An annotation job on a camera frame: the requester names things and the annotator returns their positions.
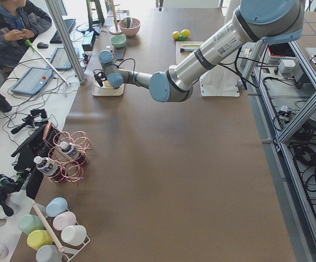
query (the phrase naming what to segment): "person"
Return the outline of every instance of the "person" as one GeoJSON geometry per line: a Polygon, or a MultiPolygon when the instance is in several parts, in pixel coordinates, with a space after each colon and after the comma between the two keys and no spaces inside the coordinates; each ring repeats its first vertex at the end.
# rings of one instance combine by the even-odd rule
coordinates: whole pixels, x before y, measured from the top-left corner
{"type": "Polygon", "coordinates": [[[0,0],[0,69],[9,75],[31,42],[52,25],[48,14],[29,0],[0,0]]]}

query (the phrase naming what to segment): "white bottle cap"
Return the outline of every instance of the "white bottle cap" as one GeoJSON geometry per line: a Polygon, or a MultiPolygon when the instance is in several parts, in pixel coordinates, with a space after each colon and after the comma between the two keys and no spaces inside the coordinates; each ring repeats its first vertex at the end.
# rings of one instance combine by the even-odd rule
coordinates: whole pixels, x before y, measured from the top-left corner
{"type": "Polygon", "coordinates": [[[59,146],[61,147],[61,149],[66,149],[69,146],[69,144],[65,141],[62,141],[59,146]]]}
{"type": "Polygon", "coordinates": [[[43,158],[40,156],[34,157],[34,163],[41,164],[43,162],[43,158]]]}

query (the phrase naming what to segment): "person's hand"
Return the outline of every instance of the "person's hand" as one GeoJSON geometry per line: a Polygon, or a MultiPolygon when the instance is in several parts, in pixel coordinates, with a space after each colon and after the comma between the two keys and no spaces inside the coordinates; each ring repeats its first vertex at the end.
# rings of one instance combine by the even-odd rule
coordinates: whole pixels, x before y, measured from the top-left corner
{"type": "Polygon", "coordinates": [[[13,29],[10,32],[6,33],[4,35],[5,40],[7,42],[11,42],[11,41],[18,41],[18,40],[22,40],[24,37],[24,34],[22,31],[17,30],[17,29],[13,29]]]}
{"type": "Polygon", "coordinates": [[[29,38],[35,37],[34,32],[32,30],[29,30],[29,29],[26,29],[26,28],[22,29],[22,33],[23,33],[23,40],[27,40],[29,38]]]}

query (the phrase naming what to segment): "blue joint cap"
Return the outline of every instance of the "blue joint cap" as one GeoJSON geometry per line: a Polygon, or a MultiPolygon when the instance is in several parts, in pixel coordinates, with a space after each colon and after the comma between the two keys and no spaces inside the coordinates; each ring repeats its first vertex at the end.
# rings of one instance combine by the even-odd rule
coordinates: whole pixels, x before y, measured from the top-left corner
{"type": "Polygon", "coordinates": [[[98,59],[100,63],[109,63],[113,61],[114,56],[109,50],[103,50],[98,54],[98,59]]]}
{"type": "Polygon", "coordinates": [[[167,102],[170,97],[169,80],[165,72],[156,72],[149,81],[149,92],[158,102],[167,102]]]}
{"type": "Polygon", "coordinates": [[[124,83],[124,79],[119,73],[109,74],[107,80],[114,89],[118,89],[124,83]]]}
{"type": "Polygon", "coordinates": [[[261,41],[267,45],[282,44],[298,40],[302,36],[302,29],[288,34],[277,35],[275,37],[262,37],[261,41]]]}
{"type": "Polygon", "coordinates": [[[244,19],[255,25],[273,23],[286,15],[296,0],[247,0],[240,3],[240,13],[244,19]]]}

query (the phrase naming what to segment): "bowl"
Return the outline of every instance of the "bowl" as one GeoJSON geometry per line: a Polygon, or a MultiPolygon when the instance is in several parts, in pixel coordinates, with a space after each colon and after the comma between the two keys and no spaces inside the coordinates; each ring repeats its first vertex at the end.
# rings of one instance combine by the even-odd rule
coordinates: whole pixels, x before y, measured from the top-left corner
{"type": "Polygon", "coordinates": [[[124,20],[119,21],[118,25],[123,34],[128,37],[134,37],[140,30],[141,22],[136,18],[132,18],[132,24],[130,28],[126,28],[126,26],[124,25],[124,20]]]}
{"type": "Polygon", "coordinates": [[[123,35],[116,35],[110,39],[114,47],[123,47],[126,44],[126,37],[123,35]]]}

